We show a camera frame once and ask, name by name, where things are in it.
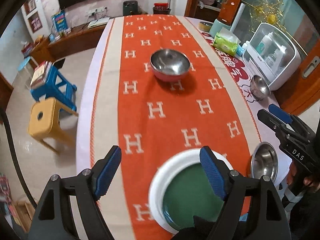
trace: white appliance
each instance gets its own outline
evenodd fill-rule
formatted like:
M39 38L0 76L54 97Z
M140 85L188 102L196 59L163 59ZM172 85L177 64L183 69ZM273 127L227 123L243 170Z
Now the white appliance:
M40 35L50 34L41 0L27 0L21 7L21 11L33 41Z
M261 23L243 54L253 74L261 76L270 90L279 89L297 70L300 54L292 41L278 28Z
M88 24L88 29L107 24L109 20L110 20L110 17L94 20Z

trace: stool hole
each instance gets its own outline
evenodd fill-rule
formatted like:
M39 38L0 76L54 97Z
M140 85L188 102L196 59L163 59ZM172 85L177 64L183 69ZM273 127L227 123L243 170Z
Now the stool hole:
M59 85L61 82L62 82L62 79L59 76L57 76L56 85Z
M67 84L64 84L63 86L60 86L58 88L62 94L66 95L66 91L67 91Z
M38 114L38 120L41 120L42 117L43 117L43 112L40 112L40 113Z

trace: stack of books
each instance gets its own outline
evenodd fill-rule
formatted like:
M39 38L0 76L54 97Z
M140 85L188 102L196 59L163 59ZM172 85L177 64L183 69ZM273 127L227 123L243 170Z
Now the stack of books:
M41 87L47 82L48 73L52 67L53 63L50 61L44 61L42 62L36 69L33 74L30 88L36 89L38 87Z

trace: dining table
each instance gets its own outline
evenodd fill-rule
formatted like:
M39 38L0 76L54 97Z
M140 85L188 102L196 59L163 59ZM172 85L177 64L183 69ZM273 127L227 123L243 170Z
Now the dining table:
M117 240L172 237L153 219L148 191L157 169L182 151L209 146L247 176L257 145L269 142L278 158L275 186L289 171L291 159L257 119L260 109L278 106L274 95L257 100L249 68L241 57L214 48L200 21L156 14L113 18L93 55L79 108L76 168L91 168L113 145L121 148L121 164L99 200ZM188 75L172 83L158 80L150 56L159 49L185 54Z

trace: green tissue package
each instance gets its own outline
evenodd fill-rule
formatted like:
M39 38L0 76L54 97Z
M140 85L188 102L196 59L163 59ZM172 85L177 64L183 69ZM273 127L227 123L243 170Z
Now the green tissue package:
M233 33L222 28L214 37L213 46L234 57L239 43L240 40Z
M221 37L220 34L217 33L214 37L213 46L231 56L234 56L237 52L238 44Z

